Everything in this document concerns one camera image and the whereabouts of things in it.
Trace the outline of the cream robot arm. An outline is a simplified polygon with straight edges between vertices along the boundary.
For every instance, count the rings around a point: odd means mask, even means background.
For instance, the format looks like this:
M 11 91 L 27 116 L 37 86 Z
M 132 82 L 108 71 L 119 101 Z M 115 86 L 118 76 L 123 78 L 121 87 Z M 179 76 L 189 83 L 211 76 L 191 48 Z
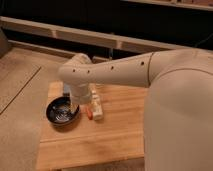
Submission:
M 213 171 L 213 52 L 178 49 L 94 64 L 77 54 L 59 68 L 76 104 L 91 83 L 145 87 L 145 171 Z

